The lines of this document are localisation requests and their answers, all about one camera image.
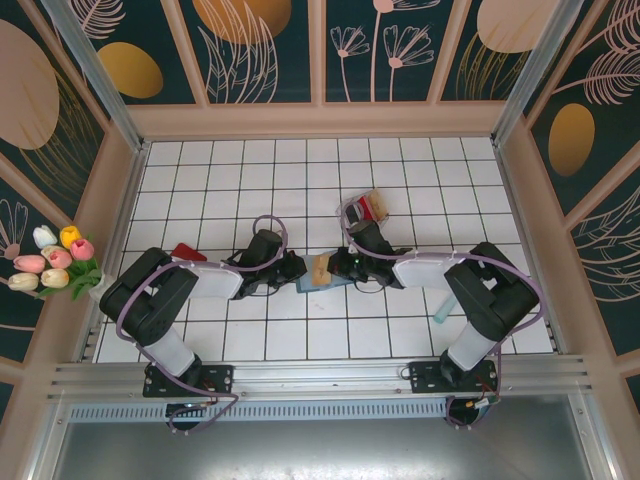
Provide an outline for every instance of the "white tulip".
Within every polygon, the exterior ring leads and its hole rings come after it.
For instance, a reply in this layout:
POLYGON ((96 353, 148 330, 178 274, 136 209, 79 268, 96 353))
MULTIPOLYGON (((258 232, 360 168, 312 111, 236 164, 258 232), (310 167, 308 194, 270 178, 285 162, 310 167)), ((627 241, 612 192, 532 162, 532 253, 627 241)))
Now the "white tulip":
POLYGON ((38 276, 35 273, 16 273, 9 277, 7 286, 16 292, 30 292, 38 286, 38 276))
POLYGON ((62 268, 52 268, 42 272, 42 284, 49 288, 63 288, 69 283, 69 274, 62 268))
POLYGON ((58 237, 56 237, 51 229, 46 225, 36 227, 33 229, 33 240, 40 250, 49 245, 55 245, 58 243, 58 237))

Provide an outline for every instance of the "red object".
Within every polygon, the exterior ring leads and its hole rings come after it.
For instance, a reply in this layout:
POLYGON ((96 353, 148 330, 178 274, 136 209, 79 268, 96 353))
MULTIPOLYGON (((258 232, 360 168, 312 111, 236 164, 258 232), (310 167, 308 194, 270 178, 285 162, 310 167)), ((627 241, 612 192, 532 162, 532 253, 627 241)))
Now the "red object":
POLYGON ((365 195, 358 199, 358 203, 362 205, 362 211, 364 212, 363 220, 373 220, 373 215, 371 214, 371 210, 369 210, 369 202, 367 202, 365 195))
POLYGON ((172 257, 181 258, 182 260, 191 260, 194 262, 206 262, 207 257, 202 255, 197 250, 194 250, 184 243, 179 243, 178 246, 171 252, 172 257))

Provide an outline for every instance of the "white tile floor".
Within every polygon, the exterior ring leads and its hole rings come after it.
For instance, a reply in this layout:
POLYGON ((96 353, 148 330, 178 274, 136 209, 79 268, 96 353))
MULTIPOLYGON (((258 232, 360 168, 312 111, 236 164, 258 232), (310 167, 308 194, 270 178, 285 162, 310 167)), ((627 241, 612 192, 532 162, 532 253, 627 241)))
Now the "white tile floor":
MULTIPOLYGON (((469 250, 488 239, 529 269, 487 138, 352 138, 154 143, 140 187, 121 271, 147 248, 184 242, 212 261, 245 248, 253 218, 273 213, 298 254, 342 245, 340 198, 376 186, 396 247, 469 250)), ((442 325, 436 290, 353 286, 300 295, 189 301, 175 323, 205 361, 300 360, 440 355, 465 325, 458 306, 442 325)), ((504 353, 548 353, 538 322, 509 339, 504 353)), ((137 352, 103 327, 98 362, 130 362, 137 352)))

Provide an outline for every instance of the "wallpaper panel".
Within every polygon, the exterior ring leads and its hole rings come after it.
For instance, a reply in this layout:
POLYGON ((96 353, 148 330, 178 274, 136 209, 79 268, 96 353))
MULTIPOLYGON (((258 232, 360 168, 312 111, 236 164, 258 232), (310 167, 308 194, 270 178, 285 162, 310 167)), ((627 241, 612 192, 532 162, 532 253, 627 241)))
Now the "wallpaper panel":
POLYGON ((640 374, 627 377, 627 386, 640 415, 640 374))
POLYGON ((195 102, 159 0, 70 0, 68 3, 124 103, 195 102))
POLYGON ((180 0, 211 103, 311 101, 307 0, 180 0))
POLYGON ((640 168, 571 235, 616 354, 640 349, 640 168))
POLYGON ((575 21, 570 26, 567 27, 569 30, 569 33, 562 40, 560 48, 556 52, 555 56, 553 57, 553 60, 551 61, 544 75, 540 79, 540 82, 538 83, 538 86, 536 87, 533 94, 531 95, 529 102, 527 102, 527 105, 524 107, 525 116, 529 115, 529 112, 538 101, 538 98, 540 97, 542 90, 547 84, 547 79, 558 66, 558 62, 560 62, 560 59, 563 57, 565 51, 567 50, 567 47, 573 40, 573 36, 575 35, 576 30, 580 28, 580 25, 584 21, 584 17, 586 17, 587 13, 589 13, 589 9, 593 6, 593 2, 594 0, 584 0, 584 2, 582 3, 582 7, 580 8, 580 12, 578 13, 578 16, 576 17, 575 21))
POLYGON ((441 100, 505 100, 558 0, 473 0, 441 100))
POLYGON ((327 1, 327 102, 424 101, 453 2, 327 1))
POLYGON ((73 218, 104 131, 16 0, 0 45, 0 153, 73 218))
POLYGON ((531 131, 566 214, 640 139, 640 4, 609 2, 531 131))
POLYGON ((0 179, 0 356, 16 362, 27 354, 44 301, 10 290, 6 281, 18 273, 14 258, 40 253, 32 232, 41 225, 57 233, 51 222, 0 179))
POLYGON ((0 382, 0 425, 2 425, 2 419, 4 418, 4 412, 7 411, 9 405, 9 399, 13 393, 13 385, 10 383, 0 382))

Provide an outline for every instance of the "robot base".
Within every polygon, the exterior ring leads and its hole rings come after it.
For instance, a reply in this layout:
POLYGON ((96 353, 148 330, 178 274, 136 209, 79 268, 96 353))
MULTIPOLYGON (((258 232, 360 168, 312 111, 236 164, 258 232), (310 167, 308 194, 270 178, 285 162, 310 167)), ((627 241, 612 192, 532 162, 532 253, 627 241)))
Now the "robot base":
POLYGON ((413 393, 481 393, 482 382, 477 377, 493 390, 498 388, 496 366, 491 360, 480 362, 455 387, 442 376, 439 360, 411 362, 407 368, 413 393))
MULTIPOLYGON (((218 393, 231 393, 233 386, 232 365, 202 366, 196 388, 210 390, 218 393)), ((160 370, 147 365, 144 370, 144 388, 142 396, 145 398, 188 398, 197 397, 198 394, 184 390, 165 377, 160 370)))

